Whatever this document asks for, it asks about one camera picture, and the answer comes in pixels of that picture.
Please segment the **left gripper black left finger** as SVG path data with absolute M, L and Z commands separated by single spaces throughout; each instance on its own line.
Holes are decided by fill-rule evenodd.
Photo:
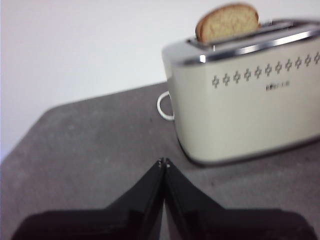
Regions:
M 157 240 L 165 175 L 159 159 L 141 179 L 105 208 L 51 210 L 25 218 L 14 240 Z

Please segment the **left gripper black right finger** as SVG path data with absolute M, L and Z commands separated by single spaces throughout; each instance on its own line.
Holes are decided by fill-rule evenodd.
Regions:
M 172 240 L 315 240 L 300 214 L 281 209 L 225 208 L 164 159 L 165 207 Z

